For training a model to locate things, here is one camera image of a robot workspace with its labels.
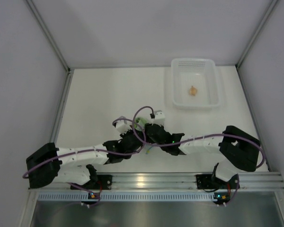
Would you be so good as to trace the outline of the green fake melon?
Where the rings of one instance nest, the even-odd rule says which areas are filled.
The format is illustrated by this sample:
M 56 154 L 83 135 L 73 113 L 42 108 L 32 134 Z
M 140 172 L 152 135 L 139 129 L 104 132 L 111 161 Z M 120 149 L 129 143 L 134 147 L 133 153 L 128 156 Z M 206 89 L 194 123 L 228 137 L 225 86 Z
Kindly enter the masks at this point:
M 145 118 L 137 117 L 135 119 L 135 128 L 136 129 L 141 128 L 141 127 L 143 128 L 146 123 L 147 123 L 147 120 Z

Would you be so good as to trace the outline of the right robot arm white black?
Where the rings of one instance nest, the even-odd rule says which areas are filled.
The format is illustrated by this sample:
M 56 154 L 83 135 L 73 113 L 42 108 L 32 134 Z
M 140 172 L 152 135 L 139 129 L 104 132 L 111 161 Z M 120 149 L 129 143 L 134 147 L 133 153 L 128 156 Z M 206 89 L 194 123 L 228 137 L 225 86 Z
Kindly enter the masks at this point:
M 240 171 L 254 172 L 257 169 L 260 142 L 239 128 L 229 125 L 222 134 L 214 136 L 187 137 L 184 133 L 169 133 L 163 125 L 145 125 L 146 141 L 157 144 L 172 156 L 196 153 L 222 155 L 205 183 L 211 189 L 220 189 Z

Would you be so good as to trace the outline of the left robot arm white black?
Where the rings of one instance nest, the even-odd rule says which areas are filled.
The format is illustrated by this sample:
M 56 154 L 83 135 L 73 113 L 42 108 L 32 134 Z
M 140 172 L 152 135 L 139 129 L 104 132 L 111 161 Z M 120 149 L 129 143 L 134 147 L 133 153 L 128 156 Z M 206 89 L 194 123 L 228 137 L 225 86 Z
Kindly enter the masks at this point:
M 117 164 L 138 153 L 146 136 L 142 131 L 129 130 L 119 140 L 109 140 L 94 147 L 58 148 L 50 142 L 26 159 L 27 172 L 32 189 L 51 183 L 73 183 L 92 189 L 97 185 L 95 166 Z

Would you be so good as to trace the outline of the beige fake garlic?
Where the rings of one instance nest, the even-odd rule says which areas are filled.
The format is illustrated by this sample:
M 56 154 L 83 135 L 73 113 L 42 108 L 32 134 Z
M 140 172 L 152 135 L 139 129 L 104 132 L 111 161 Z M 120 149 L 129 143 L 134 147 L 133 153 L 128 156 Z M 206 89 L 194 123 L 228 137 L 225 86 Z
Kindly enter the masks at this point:
M 189 95 L 196 96 L 198 93 L 198 89 L 194 86 L 191 86 L 191 88 L 188 90 Z

